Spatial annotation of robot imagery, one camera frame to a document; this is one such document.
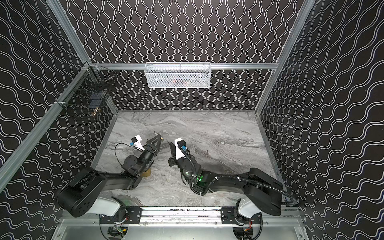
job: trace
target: wire mesh basket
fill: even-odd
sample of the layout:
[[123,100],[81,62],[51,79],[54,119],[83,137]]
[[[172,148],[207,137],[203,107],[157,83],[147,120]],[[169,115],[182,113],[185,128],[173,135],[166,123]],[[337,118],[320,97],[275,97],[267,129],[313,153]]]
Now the wire mesh basket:
[[209,88],[211,63],[146,63],[144,74],[150,88]]
[[63,103],[66,115],[76,120],[90,121],[98,119],[111,89],[117,79],[117,73],[107,68],[91,67],[88,74],[79,81]]

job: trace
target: white mesh basket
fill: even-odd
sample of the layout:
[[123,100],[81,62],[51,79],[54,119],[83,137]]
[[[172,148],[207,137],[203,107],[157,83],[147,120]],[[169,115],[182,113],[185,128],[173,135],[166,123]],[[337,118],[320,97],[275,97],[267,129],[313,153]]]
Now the white mesh basket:
[[211,63],[146,63],[150,88],[209,88]]

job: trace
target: marble tabletop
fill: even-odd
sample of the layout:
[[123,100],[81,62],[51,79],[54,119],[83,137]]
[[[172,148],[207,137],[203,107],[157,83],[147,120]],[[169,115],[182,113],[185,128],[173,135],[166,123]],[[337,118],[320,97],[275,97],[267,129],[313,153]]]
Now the marble tabletop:
[[[121,172],[114,155],[119,142],[129,144],[136,135],[147,139],[161,134],[169,142],[181,137],[204,170],[220,174],[239,174],[257,167],[276,178],[253,112],[119,112],[96,169]],[[116,150],[120,162],[131,154],[139,156],[123,144]],[[171,157],[164,140],[151,167],[133,190],[104,191],[102,196],[115,196],[130,205],[139,206],[233,206],[242,194],[230,192],[194,194],[180,178],[177,166],[169,167]]]

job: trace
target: patterned wall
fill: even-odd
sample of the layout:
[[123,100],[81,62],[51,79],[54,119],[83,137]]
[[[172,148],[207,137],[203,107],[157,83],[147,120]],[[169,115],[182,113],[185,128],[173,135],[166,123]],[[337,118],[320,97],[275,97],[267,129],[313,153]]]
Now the patterned wall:
[[42,0],[0,1],[0,166],[82,66]]
[[144,71],[117,71],[111,96],[120,110],[254,110],[271,70],[214,70],[211,87],[149,88]]
[[61,0],[93,62],[276,62],[303,0]]
[[262,111],[311,239],[384,238],[384,1],[317,0]]
[[112,114],[78,122],[61,113],[0,194],[0,239],[51,239],[63,210],[56,192],[90,166]]

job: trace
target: black wall panel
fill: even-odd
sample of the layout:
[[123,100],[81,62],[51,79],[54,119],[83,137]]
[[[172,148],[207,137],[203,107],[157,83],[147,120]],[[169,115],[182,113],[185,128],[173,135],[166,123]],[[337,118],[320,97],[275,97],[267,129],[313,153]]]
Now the black wall panel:
[[56,192],[90,166],[112,114],[79,122],[62,112],[0,193],[0,239],[51,239],[63,210]]
[[0,166],[82,63],[43,0],[0,1]]
[[303,0],[61,0],[93,62],[276,62]]
[[144,71],[117,71],[120,110],[255,110],[271,70],[213,70],[210,88],[149,88]]
[[384,1],[317,0],[261,120],[310,239],[384,238]]

